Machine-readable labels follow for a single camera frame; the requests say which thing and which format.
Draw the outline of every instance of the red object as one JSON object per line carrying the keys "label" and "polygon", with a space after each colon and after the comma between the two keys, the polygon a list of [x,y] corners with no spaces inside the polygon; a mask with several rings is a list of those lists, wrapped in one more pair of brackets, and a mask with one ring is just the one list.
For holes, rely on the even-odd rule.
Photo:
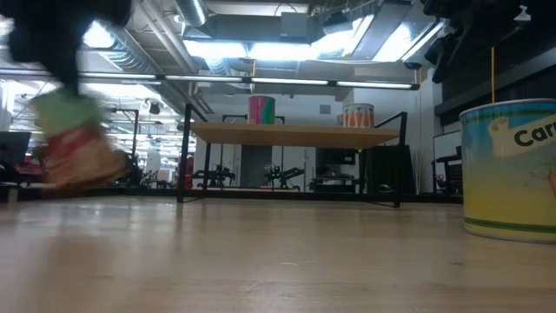
{"label": "red object", "polygon": [[351,111],[351,114],[349,115],[349,126],[355,127],[355,114],[353,111]]}
{"label": "red object", "polygon": [[185,190],[193,189],[193,157],[188,158],[188,167],[185,171]]}
{"label": "red object", "polygon": [[365,120],[363,121],[365,127],[371,126],[371,117],[370,117],[370,115],[371,115],[370,112],[365,112]]}
{"label": "red object", "polygon": [[362,126],[363,122],[363,113],[361,113],[361,108],[357,108],[357,127]]}

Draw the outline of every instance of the table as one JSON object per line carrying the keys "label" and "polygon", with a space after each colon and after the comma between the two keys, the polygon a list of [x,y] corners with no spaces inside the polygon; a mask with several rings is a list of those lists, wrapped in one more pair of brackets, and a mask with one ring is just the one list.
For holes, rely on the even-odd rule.
{"label": "table", "polygon": [[[192,111],[196,113],[203,122],[191,123]],[[387,123],[400,118],[400,128],[397,130],[380,129]],[[299,147],[317,147],[317,148],[339,148],[339,149],[355,149],[359,152],[360,157],[360,197],[371,202],[372,195],[362,195],[365,170],[367,165],[367,151],[375,145],[386,143],[390,140],[399,138],[398,145],[400,147],[400,159],[402,159],[403,147],[406,144],[407,130],[407,113],[400,112],[384,121],[376,124],[373,129],[349,129],[342,127],[330,126],[292,126],[292,125],[253,125],[253,124],[233,124],[233,123],[210,123],[201,112],[192,104],[186,105],[182,139],[182,156],[180,164],[187,162],[189,148],[189,132],[195,133],[199,138],[207,143],[205,153],[204,170],[209,170],[210,149],[212,143],[232,143],[246,145],[264,145],[264,146],[299,146]],[[400,207],[401,202],[401,171],[396,167],[396,192],[394,193],[394,207]],[[203,182],[202,191],[207,192],[206,178]],[[177,191],[177,202],[183,203],[185,186],[185,167],[180,166],[180,176]]]}

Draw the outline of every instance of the striped container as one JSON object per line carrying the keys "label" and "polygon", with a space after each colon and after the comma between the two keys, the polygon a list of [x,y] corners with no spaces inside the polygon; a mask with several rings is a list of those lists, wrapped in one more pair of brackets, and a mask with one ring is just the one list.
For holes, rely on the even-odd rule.
{"label": "striped container", "polygon": [[344,104],[343,126],[347,128],[371,129],[374,127],[374,106],[368,103]]}
{"label": "striped container", "polygon": [[252,96],[249,98],[248,123],[274,124],[276,99],[266,96]]}
{"label": "striped container", "polygon": [[556,243],[556,100],[483,105],[460,120],[466,231]]}

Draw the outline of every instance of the ceiling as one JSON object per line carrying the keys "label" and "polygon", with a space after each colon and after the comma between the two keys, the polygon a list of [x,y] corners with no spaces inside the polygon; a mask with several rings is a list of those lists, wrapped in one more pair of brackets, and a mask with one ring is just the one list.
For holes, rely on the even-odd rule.
{"label": "ceiling", "polygon": [[[148,16],[151,17],[150,21],[145,18],[145,15],[136,7],[126,29],[124,30],[123,37],[126,38],[125,47],[135,47],[136,53],[144,57],[144,61],[152,65],[158,73],[165,74],[188,74],[191,70],[199,70],[202,74],[212,75],[207,64],[201,57],[192,57],[188,55],[187,50],[183,46],[182,38],[182,24],[179,23],[177,11],[175,9],[174,0],[139,0],[150,1],[150,3],[158,10],[156,13],[162,16],[163,21],[158,21],[153,16],[153,10],[148,10]],[[218,0],[207,1],[206,4],[210,10],[210,15],[230,15],[241,16],[257,15],[263,17],[279,16],[282,12],[292,12],[297,10],[299,13],[311,12],[312,15],[326,12],[327,10],[341,10],[342,8],[357,8],[362,6],[365,1],[335,1],[335,0],[292,0],[290,3],[279,3],[272,0]],[[391,9],[394,16],[400,19],[398,22],[390,25],[390,30],[383,30],[381,36],[386,39],[392,35],[394,30],[405,24],[411,30],[412,38],[417,37],[428,25],[434,20],[431,17],[424,16],[422,7],[419,1],[416,1],[413,6],[410,2],[397,1],[404,5],[400,8]],[[364,33],[358,48],[350,57],[333,57],[320,60],[306,60],[306,61],[256,61],[250,59],[233,58],[227,59],[228,64],[234,72],[248,73],[249,75],[255,73],[257,77],[281,77],[281,78],[313,78],[313,79],[334,79],[334,80],[353,80],[353,81],[384,81],[384,82],[397,82],[397,83],[411,83],[414,80],[414,72],[408,70],[401,62],[386,62],[375,63],[372,58],[365,54],[366,44],[373,44],[373,37],[371,33],[381,31],[379,22],[371,22],[369,30]],[[175,47],[171,46],[172,50],[177,51],[172,53],[169,50],[169,36],[172,36],[175,41],[182,45],[181,49],[185,53],[180,53]],[[418,50],[408,61],[425,63],[422,59],[422,51],[426,50],[427,44]],[[84,46],[81,52],[80,60],[81,67],[84,71],[101,71],[101,72],[120,72],[121,69],[116,64],[109,60],[106,50],[100,51],[99,49],[91,49]],[[9,54],[6,47],[0,49],[0,67],[2,68],[19,68],[19,69],[40,69],[39,66],[34,64],[13,64],[10,62]],[[96,81],[96,83],[108,83],[104,81]],[[32,98],[33,90],[37,93],[41,87],[44,86],[42,82],[20,82],[20,90],[30,89],[24,93],[18,91],[16,100],[16,107],[14,116],[18,119],[15,120],[14,129],[31,129],[38,130],[33,124],[33,113],[26,109],[28,101]],[[343,88],[329,88],[329,87],[311,87],[311,86],[294,86],[294,85],[277,85],[277,84],[257,84],[253,89],[250,88],[237,88],[236,85],[226,83],[203,83],[197,87],[189,83],[179,82],[172,83],[169,86],[171,89],[177,90],[177,95],[183,95],[182,99],[176,97],[167,97],[166,94],[160,93],[158,97],[150,95],[146,92],[136,92],[131,87],[142,87],[142,90],[149,90],[156,95],[159,89],[156,86],[135,86],[133,83],[127,82],[126,85],[116,84],[112,86],[104,85],[103,88],[90,88],[86,86],[86,90],[94,91],[96,94],[99,92],[103,94],[103,105],[110,108],[118,109],[139,109],[141,111],[140,119],[145,123],[147,121],[160,121],[157,125],[142,124],[140,132],[142,134],[173,134],[176,133],[177,120],[180,118],[180,111],[175,110],[183,107],[185,102],[192,102],[189,97],[196,95],[197,98],[202,97],[204,102],[210,107],[209,110],[203,109],[207,115],[214,113],[216,115],[229,114],[231,112],[242,112],[245,109],[245,103],[250,94],[265,94],[273,95],[278,99],[278,103],[283,103],[280,108],[280,114],[287,114],[289,108],[294,108],[299,102],[314,103],[314,105],[331,104],[341,102],[349,90]],[[313,101],[308,101],[308,97],[313,97]],[[158,102],[161,104],[162,112],[160,115],[150,115],[148,113],[148,105],[145,103]],[[195,105],[201,105],[200,101],[195,100]],[[302,116],[299,110],[291,109],[290,111],[297,115],[298,118],[310,119],[314,114],[307,114]],[[111,120],[125,120],[129,118],[122,113],[113,115]],[[110,128],[113,133],[128,133],[133,130],[131,123],[114,124]],[[149,146],[149,139],[145,139],[146,145]],[[161,140],[159,145],[175,146],[178,142],[172,140]]]}

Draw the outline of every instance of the metal frame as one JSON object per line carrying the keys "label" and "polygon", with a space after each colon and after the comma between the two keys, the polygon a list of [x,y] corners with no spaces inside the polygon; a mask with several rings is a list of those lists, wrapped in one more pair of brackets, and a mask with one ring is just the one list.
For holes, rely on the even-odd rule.
{"label": "metal frame", "polygon": [[[263,199],[296,199],[296,200],[323,200],[323,201],[361,201],[361,202],[393,202],[394,208],[399,208],[401,201],[404,199],[402,190],[402,171],[400,167],[396,167],[395,171],[395,188],[396,191],[393,195],[384,194],[363,194],[363,190],[366,183],[367,174],[367,153],[368,149],[359,152],[360,158],[360,190],[359,194],[321,194],[321,193],[288,193],[288,192],[257,192],[257,191],[228,191],[228,190],[208,190],[208,176],[203,178],[202,190],[185,190],[185,175],[187,170],[187,156],[189,150],[189,132],[191,131],[191,114],[195,113],[199,119],[203,122],[207,122],[207,118],[204,117],[201,112],[191,103],[187,103],[185,106],[185,121],[183,125],[183,139],[182,139],[182,156],[180,159],[180,170],[178,178],[178,191],[177,191],[177,202],[184,203],[184,196],[195,197],[197,199],[204,197],[232,197],[232,198],[263,198]],[[243,115],[239,116],[226,116],[226,117],[245,117]],[[398,153],[398,163],[403,159],[403,150],[406,145],[406,131],[407,131],[407,112],[400,112],[395,114],[384,121],[376,124],[375,128],[380,128],[393,120],[400,118],[400,140],[398,142],[399,153]],[[205,153],[204,169],[205,172],[209,171],[209,160],[210,160],[211,143],[207,143],[207,149]]]}
{"label": "metal frame", "polygon": [[133,121],[133,145],[131,146],[131,155],[136,157],[136,150],[137,150],[137,132],[139,130],[139,110],[135,109],[109,109],[111,113],[116,112],[131,112],[135,114],[136,118]]}
{"label": "metal frame", "polygon": [[[398,159],[396,160],[398,164],[401,164],[403,162],[403,150],[404,147],[406,146],[406,132],[407,132],[407,112],[400,112],[398,114],[394,114],[391,117],[385,119],[384,121],[376,124],[374,127],[380,128],[390,122],[392,122],[393,120],[400,118],[400,141],[398,142]],[[366,155],[364,156],[365,158],[365,166],[367,165],[367,150],[366,150]],[[396,166],[395,167],[395,187],[396,187],[396,191],[394,193],[394,207],[395,208],[399,208],[400,204],[401,204],[401,199],[403,198],[403,190],[402,190],[402,171],[400,170],[400,166]]]}

